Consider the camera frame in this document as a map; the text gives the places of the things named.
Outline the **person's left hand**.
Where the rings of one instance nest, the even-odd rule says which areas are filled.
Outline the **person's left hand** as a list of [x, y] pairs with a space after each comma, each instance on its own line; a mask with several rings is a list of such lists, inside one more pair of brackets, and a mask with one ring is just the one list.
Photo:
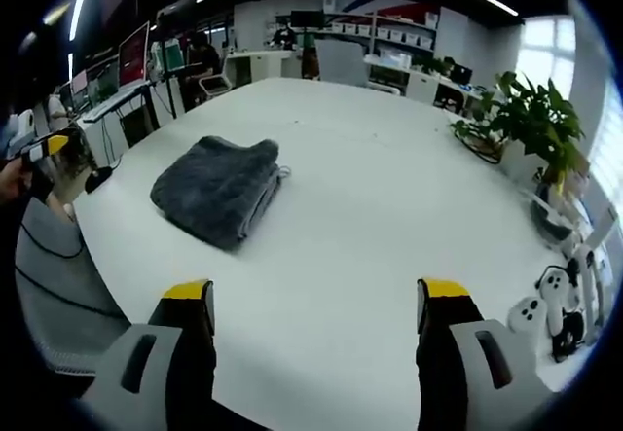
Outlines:
[[11, 202], [31, 188], [32, 170], [23, 164], [22, 158], [7, 162], [1, 170], [1, 204]]

